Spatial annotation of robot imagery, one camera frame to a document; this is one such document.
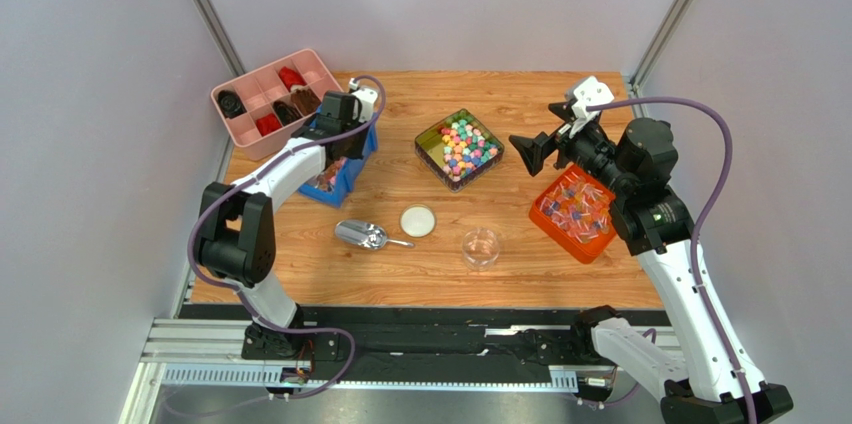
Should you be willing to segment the blue plastic bin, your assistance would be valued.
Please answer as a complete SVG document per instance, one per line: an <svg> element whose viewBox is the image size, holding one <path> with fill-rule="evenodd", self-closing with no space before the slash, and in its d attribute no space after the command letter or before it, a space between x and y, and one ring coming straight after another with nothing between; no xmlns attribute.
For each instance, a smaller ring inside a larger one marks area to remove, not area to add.
<svg viewBox="0 0 852 424"><path fill-rule="evenodd" d="M339 159L318 177L301 185L298 193L321 204L340 208L354 190L356 180L368 159L377 149L378 136L372 126L367 134L361 159Z"/></svg>

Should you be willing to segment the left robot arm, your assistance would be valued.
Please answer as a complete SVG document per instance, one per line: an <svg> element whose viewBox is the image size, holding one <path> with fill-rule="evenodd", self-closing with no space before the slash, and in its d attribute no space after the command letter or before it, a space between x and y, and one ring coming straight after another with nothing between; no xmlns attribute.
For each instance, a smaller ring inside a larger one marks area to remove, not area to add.
<svg viewBox="0 0 852 424"><path fill-rule="evenodd" d="M371 87L328 91L318 112L273 158L232 184L213 182L202 193L188 243L193 270L200 279L236 293L252 317L248 338L278 356L299 354L305 333L300 306L272 273L274 215L335 161L362 157L384 103L382 92Z"/></svg>

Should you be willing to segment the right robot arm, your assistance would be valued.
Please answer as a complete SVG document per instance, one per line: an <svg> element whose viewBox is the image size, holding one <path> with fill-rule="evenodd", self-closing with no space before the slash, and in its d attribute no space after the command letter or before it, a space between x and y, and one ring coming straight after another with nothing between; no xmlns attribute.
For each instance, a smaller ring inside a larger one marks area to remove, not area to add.
<svg viewBox="0 0 852 424"><path fill-rule="evenodd" d="M623 369L658 401L668 423L769 423L791 411L789 390L765 379L714 289L699 241L704 217L692 216L670 186L678 160L670 124L636 118L612 140L599 106L588 121L568 103L549 109L563 120L560 128L513 135L510 143L531 175L555 156L558 167L574 165L612 193L613 227L653 283L682 355L652 343L609 306L577 316L576 351Z"/></svg>

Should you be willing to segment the orange tray of candies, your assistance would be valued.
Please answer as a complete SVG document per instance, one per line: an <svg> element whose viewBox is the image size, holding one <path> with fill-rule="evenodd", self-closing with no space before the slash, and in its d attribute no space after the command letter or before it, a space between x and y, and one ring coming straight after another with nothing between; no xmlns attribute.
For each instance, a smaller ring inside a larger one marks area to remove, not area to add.
<svg viewBox="0 0 852 424"><path fill-rule="evenodd" d="M533 202L531 222L583 264L600 257L617 236L610 215L615 195L576 164Z"/></svg>

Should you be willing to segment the clear plastic cup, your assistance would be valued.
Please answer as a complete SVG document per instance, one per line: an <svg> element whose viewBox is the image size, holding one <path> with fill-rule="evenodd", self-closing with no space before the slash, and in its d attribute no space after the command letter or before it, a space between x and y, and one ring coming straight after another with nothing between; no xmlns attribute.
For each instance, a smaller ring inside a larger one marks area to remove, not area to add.
<svg viewBox="0 0 852 424"><path fill-rule="evenodd" d="M479 227L465 234L461 250L465 265L470 270L481 272L495 265L500 255L500 243L494 231Z"/></svg>

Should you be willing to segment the metal scoop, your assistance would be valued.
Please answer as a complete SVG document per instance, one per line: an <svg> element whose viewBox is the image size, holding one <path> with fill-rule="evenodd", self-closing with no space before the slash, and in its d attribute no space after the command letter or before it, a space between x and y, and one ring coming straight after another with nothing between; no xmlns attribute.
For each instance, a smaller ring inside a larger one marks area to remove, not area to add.
<svg viewBox="0 0 852 424"><path fill-rule="evenodd" d="M412 242L390 238L381 226L356 219L340 221L335 226L334 234L343 242L368 250L379 250L388 244L415 247Z"/></svg>

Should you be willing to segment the square tin of star candies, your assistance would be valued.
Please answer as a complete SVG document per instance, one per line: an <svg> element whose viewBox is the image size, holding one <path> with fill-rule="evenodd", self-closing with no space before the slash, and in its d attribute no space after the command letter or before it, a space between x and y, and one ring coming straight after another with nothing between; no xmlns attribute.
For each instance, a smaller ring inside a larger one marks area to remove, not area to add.
<svg viewBox="0 0 852 424"><path fill-rule="evenodd" d="M414 139L416 155L452 193L496 167L505 153L495 133L462 108Z"/></svg>

